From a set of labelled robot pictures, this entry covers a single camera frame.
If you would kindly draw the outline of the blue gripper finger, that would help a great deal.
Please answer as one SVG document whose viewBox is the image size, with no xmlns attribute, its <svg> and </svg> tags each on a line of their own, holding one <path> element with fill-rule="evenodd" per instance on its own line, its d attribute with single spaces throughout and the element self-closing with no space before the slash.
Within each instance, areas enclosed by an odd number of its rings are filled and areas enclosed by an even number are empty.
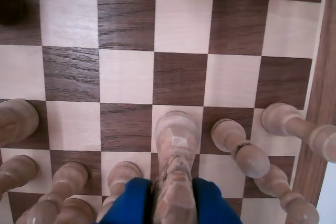
<svg viewBox="0 0 336 224">
<path fill-rule="evenodd" d="M 118 196 L 102 219 L 105 224 L 151 223 L 152 183 L 145 178 L 133 178 L 125 184 L 125 191 Z"/>
<path fill-rule="evenodd" d="M 193 179 L 198 223 L 242 224 L 240 217 L 222 197 L 218 186 L 202 178 Z"/>
</svg>

